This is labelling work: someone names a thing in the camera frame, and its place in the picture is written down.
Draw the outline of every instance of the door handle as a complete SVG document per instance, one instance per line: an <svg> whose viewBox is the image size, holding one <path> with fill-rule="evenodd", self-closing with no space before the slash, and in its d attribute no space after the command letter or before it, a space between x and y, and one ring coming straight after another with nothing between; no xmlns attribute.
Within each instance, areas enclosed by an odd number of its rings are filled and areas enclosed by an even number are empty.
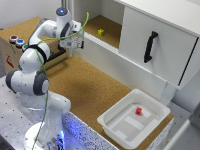
<svg viewBox="0 0 200 150"><path fill-rule="evenodd" d="M151 48L152 48L152 44L153 44L153 39L156 38L157 36L158 36L158 33L152 31L152 34L149 37L149 40L147 42L146 52L144 55L144 63L147 63L148 61L150 61L152 59L152 57L150 56Z"/></svg>

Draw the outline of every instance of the cork tabletop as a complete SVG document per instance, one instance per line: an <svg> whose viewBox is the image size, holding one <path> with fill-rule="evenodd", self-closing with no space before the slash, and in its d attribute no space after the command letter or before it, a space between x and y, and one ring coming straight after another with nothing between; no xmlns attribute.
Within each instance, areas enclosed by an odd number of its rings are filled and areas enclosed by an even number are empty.
<svg viewBox="0 0 200 150"><path fill-rule="evenodd" d="M86 32L101 39L102 41L119 48L122 25L100 15L89 20L84 29ZM99 29L104 30L104 36L98 35Z"/></svg>
<svg viewBox="0 0 200 150"><path fill-rule="evenodd" d="M50 90L67 97L71 112L123 150L103 131L97 118L131 92L131 89L101 72L78 56L73 56L47 71ZM146 149L173 119L168 115L136 150Z"/></svg>
<svg viewBox="0 0 200 150"><path fill-rule="evenodd" d="M8 27L4 30L0 30L0 37L4 39L5 41L9 42L10 36L17 35L19 39L25 40L25 43L28 44L30 35L32 35L32 33L35 31L41 19L42 18L40 17L35 17L27 21L18 23L14 26ZM50 43L53 43L54 41L55 40L45 41L45 42L49 45Z"/></svg>

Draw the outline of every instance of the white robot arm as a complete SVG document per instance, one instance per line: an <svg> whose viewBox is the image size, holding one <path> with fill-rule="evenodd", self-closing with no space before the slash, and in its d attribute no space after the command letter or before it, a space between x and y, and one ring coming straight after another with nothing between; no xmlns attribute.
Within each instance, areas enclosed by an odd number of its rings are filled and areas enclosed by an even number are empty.
<svg viewBox="0 0 200 150"><path fill-rule="evenodd" d="M20 70L11 71L6 77L7 86L13 92L20 95L22 105L27 108L44 108L48 94L45 122L41 128L34 150L51 149L48 143L55 143L54 139L62 132L61 115L69 112L71 108L71 102L67 98L53 92L48 92L49 80L45 72L40 71L40 68L42 66L41 63L45 64L49 59L50 49L45 42L40 42L41 37L61 38L61 47L70 49L84 47L84 42L80 43L76 39L83 36L84 31L80 32L82 29L81 23L72 20L71 14L66 8L58 8L56 14L57 22L48 19L42 19L39 22L38 27L29 39L29 47L20 58ZM78 32L76 38L74 36L64 38L76 32ZM28 139L24 142L25 150L32 148L36 138L36 129L33 126L25 135L25 139Z"/></svg>

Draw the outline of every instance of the red cube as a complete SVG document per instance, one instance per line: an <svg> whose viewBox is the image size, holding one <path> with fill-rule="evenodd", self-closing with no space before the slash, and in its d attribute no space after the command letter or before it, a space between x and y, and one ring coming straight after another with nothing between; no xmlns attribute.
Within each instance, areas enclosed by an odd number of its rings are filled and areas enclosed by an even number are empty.
<svg viewBox="0 0 200 150"><path fill-rule="evenodd" d="M141 115L141 112L142 112L142 108L137 107L135 114Z"/></svg>

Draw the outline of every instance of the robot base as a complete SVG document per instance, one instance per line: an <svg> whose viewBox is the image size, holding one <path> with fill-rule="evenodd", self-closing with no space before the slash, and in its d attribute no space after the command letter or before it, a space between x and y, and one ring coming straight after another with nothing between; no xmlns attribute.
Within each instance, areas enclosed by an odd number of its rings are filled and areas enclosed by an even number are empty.
<svg viewBox="0 0 200 150"><path fill-rule="evenodd" d="M35 141L35 137L37 136L40 125L41 125L41 122L33 125L26 132L25 137L24 137L24 149L25 150L32 150L33 144L34 144L34 141ZM46 143L46 145L42 145L39 142L36 142L33 150L57 150L57 148L52 142Z"/></svg>

